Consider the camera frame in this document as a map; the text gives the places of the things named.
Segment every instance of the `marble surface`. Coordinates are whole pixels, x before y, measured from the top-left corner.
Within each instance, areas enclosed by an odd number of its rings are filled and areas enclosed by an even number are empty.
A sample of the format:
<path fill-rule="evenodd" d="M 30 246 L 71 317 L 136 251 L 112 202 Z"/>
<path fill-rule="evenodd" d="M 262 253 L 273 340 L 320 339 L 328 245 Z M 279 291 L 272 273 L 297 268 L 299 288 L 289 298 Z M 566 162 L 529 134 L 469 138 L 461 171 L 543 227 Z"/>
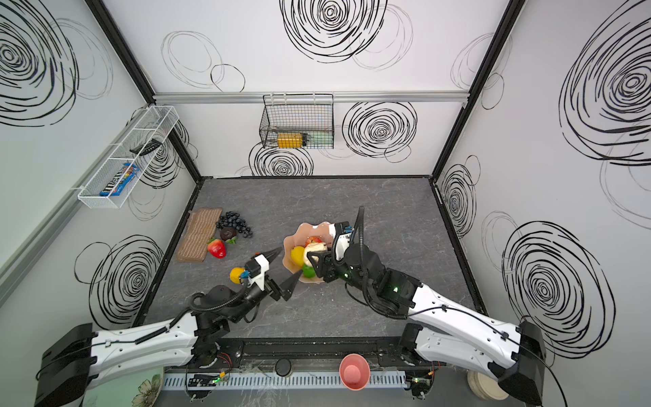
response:
<path fill-rule="evenodd" d="M 202 263 L 180 263 L 174 255 L 145 323 L 173 318 L 194 292 L 208 292 L 219 284 L 238 290 L 229 280 L 233 267 L 243 265 L 257 251 L 282 246 L 283 239 L 303 222 L 353 223 L 359 205 L 365 207 L 365 242 L 384 265 L 474 308 L 425 178 L 213 179 L 201 189 L 195 209 L 237 211 L 255 235 L 227 245 L 224 259 L 208 255 Z M 269 273 L 278 284 L 290 276 L 280 257 Z M 352 292 L 361 298 L 358 290 Z M 299 283 L 288 302 L 266 298 L 251 324 L 231 324 L 228 337 L 395 336 L 405 323 L 354 302 L 341 280 Z"/>

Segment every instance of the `blue snack package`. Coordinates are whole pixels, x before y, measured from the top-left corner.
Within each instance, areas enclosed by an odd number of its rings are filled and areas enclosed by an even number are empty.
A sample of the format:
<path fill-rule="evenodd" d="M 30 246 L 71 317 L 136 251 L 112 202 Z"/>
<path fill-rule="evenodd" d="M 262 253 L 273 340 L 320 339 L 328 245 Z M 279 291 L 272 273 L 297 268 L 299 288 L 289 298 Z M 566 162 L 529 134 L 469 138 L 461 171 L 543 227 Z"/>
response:
<path fill-rule="evenodd" d="M 120 171 L 111 179 L 111 181 L 106 185 L 106 188 L 100 192 L 101 197 L 107 197 L 107 196 L 112 196 L 112 197 L 118 197 L 120 196 L 120 193 L 126 186 L 126 184 L 131 181 L 136 173 L 140 171 L 140 168 L 138 166 L 131 165 L 129 163 L 124 163 L 122 164 L 122 168 L 120 168 Z"/>

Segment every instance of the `bowl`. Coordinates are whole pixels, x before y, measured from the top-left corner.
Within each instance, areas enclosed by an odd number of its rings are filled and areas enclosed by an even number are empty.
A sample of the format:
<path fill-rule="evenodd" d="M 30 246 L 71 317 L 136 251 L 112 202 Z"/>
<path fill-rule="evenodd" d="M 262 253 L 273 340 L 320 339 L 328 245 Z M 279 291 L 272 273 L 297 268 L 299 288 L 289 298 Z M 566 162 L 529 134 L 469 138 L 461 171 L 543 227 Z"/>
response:
<path fill-rule="evenodd" d="M 284 247 L 284 257 L 283 257 L 283 266 L 292 273 L 296 273 L 299 271 L 301 268 L 296 264 L 295 262 L 292 261 L 292 257 L 290 256 L 292 249 L 295 248 L 296 246 L 301 246 L 305 247 L 305 241 L 307 240 L 308 237 L 310 236 L 316 236 L 327 247 L 332 247 L 332 240 L 333 237 L 330 236 L 330 222 L 321 222 L 318 225 L 311 225 L 310 223 L 301 223 L 301 225 L 296 229 L 296 233 L 294 233 L 292 236 L 287 236 L 283 240 L 283 247 Z M 312 277 L 312 278 L 307 278 L 304 275 L 299 278 L 300 281 L 304 283 L 323 283 L 324 280 L 319 277 Z"/>
<path fill-rule="evenodd" d="M 347 355 L 339 365 L 341 382 L 351 390 L 362 390 L 370 381 L 370 366 L 358 354 Z"/>

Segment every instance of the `pink cup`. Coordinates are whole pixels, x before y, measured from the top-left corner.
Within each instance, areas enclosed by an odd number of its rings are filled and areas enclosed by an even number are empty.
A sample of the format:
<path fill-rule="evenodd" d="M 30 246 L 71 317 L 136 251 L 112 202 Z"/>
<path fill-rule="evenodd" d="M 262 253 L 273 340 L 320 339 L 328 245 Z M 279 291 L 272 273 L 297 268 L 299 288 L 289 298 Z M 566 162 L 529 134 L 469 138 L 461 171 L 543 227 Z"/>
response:
<path fill-rule="evenodd" d="M 362 355 L 350 354 L 341 361 L 339 376 L 344 386 L 362 390 L 370 380 L 370 367 Z"/>

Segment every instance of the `white wire basket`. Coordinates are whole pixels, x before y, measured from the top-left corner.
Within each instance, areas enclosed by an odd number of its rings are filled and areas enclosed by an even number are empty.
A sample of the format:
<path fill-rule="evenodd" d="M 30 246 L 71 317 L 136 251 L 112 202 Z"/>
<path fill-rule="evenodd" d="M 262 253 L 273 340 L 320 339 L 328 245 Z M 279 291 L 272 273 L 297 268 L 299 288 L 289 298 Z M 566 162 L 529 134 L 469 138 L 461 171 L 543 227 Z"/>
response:
<path fill-rule="evenodd" d="M 77 195 L 79 200 L 92 209 L 121 208 L 167 140 L 176 122 L 178 115 L 173 106 L 148 107 L 138 123 L 115 145 L 111 155 L 81 189 Z M 156 150 L 144 154 L 145 147 L 152 140 L 160 142 L 161 145 Z M 129 180 L 125 179 L 128 173 L 133 173 Z M 125 184 L 118 192 L 114 186 L 120 183 Z"/>

